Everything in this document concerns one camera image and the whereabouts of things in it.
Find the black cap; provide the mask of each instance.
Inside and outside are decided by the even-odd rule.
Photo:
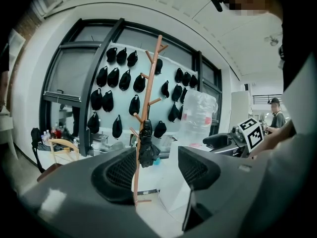
[[[181,68],[178,68],[176,71],[176,75],[175,75],[175,81],[177,83],[180,83],[182,81],[183,77],[184,77],[183,71],[181,70]]]
[[[117,54],[117,63],[124,64],[127,59],[127,48],[124,48]]]
[[[161,74],[160,70],[162,69],[162,67],[163,67],[163,61],[161,59],[158,59],[157,65],[155,67],[155,74],[156,75]]]
[[[96,91],[93,91],[93,93],[90,96],[90,102],[91,102],[91,108],[93,110],[99,110],[101,109],[103,101],[103,95],[101,94],[101,89],[98,88]]]
[[[94,112],[93,115],[89,118],[87,127],[92,134],[97,134],[99,132],[99,117],[96,112]]]
[[[114,68],[108,75],[108,86],[116,87],[119,82],[119,68]]]
[[[184,74],[184,77],[183,77],[183,80],[182,80],[182,83],[184,86],[188,86],[189,84],[189,81],[192,79],[192,76],[188,73],[188,72],[185,72]]]
[[[111,90],[107,91],[103,96],[103,109],[106,112],[110,112],[113,109],[113,96]]]
[[[97,85],[103,87],[107,84],[107,77],[108,77],[108,67],[105,66],[100,69],[98,76],[97,76]]]
[[[132,52],[129,56],[128,56],[128,67],[132,67],[135,65],[135,63],[138,60],[138,55],[137,55],[137,51]]]
[[[192,78],[190,79],[190,82],[189,82],[189,86],[191,88],[194,88],[197,84],[198,84],[197,78],[195,77],[195,75],[192,75]]]
[[[127,70],[120,79],[119,88],[123,91],[127,90],[130,86],[130,81],[131,81],[130,70]]]
[[[172,94],[172,100],[178,101],[179,97],[183,92],[183,88],[180,85],[176,85]]]
[[[143,92],[144,88],[145,88],[145,77],[140,74],[139,76],[137,76],[137,78],[134,81],[133,89],[134,91],[141,93]]]
[[[112,125],[112,135],[114,138],[119,138],[122,134],[122,123],[121,123],[121,117],[118,115],[116,120],[113,122]]]
[[[117,54],[117,48],[111,48],[107,50],[107,62],[113,62]]]
[[[273,98],[273,99],[271,100],[271,104],[272,104],[272,103],[279,103],[278,98]]]
[[[159,121],[154,130],[154,137],[161,138],[163,134],[166,132],[166,125],[164,122]]]
[[[178,118],[178,116],[179,116],[179,110],[177,109],[175,102],[174,102],[173,107],[168,114],[168,120],[171,122],[174,122],[175,119]]]
[[[165,95],[167,98],[169,97],[169,92],[168,92],[168,80],[163,84],[161,87],[161,92],[163,95]]]
[[[180,107],[178,119],[182,120],[182,114],[183,114],[183,106]]]
[[[132,98],[130,102],[130,107],[129,107],[129,114],[133,116],[134,113],[139,113],[140,112],[140,99],[139,96],[136,94]]]
[[[185,99],[186,93],[187,93],[187,89],[184,87],[182,96],[180,97],[180,102],[181,103],[184,103],[184,99]]]

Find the window frame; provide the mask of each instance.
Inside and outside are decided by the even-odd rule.
[[[94,26],[94,25],[104,25],[104,26],[112,26],[110,32],[106,35],[105,39],[100,41],[78,41],[76,42],[76,37],[80,34],[80,32],[86,26]],[[219,123],[221,118],[221,106],[222,106],[222,78],[221,78],[221,70],[216,68],[212,62],[206,59],[201,51],[196,51],[186,43],[174,38],[173,36],[166,34],[158,29],[145,26],[139,23],[134,23],[130,21],[125,21],[124,18],[119,20],[115,19],[90,19],[90,20],[82,20],[79,19],[73,27],[68,31],[57,50],[55,51],[51,62],[49,64],[48,70],[45,75],[45,79],[42,86],[42,94],[40,99],[40,130],[44,131],[47,129],[51,129],[51,105],[52,102],[56,102],[59,104],[66,104],[73,107],[80,108],[79,115],[79,138],[80,138],[80,153],[83,156],[86,156],[86,153],[89,150],[90,142],[89,142],[89,130],[87,130],[87,115],[90,101],[90,94],[92,90],[92,86],[94,83],[94,79],[96,77],[99,65],[102,61],[102,58],[106,52],[107,47],[110,42],[116,42],[121,35],[124,29],[131,29],[138,32],[142,32],[148,34],[153,37],[157,37],[158,35],[163,35],[163,42],[171,43],[177,48],[189,53],[192,56],[192,66],[191,69],[198,73],[198,91],[202,92],[203,84],[207,84],[209,87],[214,89],[220,94],[219,98],[219,118],[218,120],[212,120],[212,130],[217,131],[219,129]],[[51,85],[51,81],[53,79],[53,70],[55,69],[55,64],[58,62],[58,58],[61,57],[60,53],[63,49],[82,49],[82,48],[92,48],[96,49],[94,58],[89,67],[88,74],[85,80],[84,88],[82,90],[82,95],[80,98],[75,98],[76,96],[69,96],[59,93],[52,93],[48,91]],[[208,67],[214,72],[214,80],[215,84],[208,82],[208,80],[204,79],[203,74],[203,62],[208,65]]]

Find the white floor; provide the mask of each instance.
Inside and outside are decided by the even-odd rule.
[[[36,185],[36,179],[41,173],[18,149],[16,152],[19,160],[13,157],[9,148],[5,149],[2,153],[4,156],[1,165],[17,193],[23,194]],[[175,219],[165,211],[159,201],[158,193],[138,196],[138,200],[144,199],[149,199],[151,202],[139,203],[137,213],[154,232],[162,238],[173,238],[183,234],[182,218]]]

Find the railing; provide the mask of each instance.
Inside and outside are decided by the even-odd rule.
[[[278,98],[280,104],[283,104],[281,96],[281,94],[253,95],[253,104],[269,104],[273,98]]]

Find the man wearing cap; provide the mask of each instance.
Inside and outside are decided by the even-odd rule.
[[[281,111],[278,98],[273,98],[271,101],[271,110],[273,113],[273,121],[271,126],[267,126],[264,130],[267,130],[269,134],[278,131],[285,124],[285,117]]]

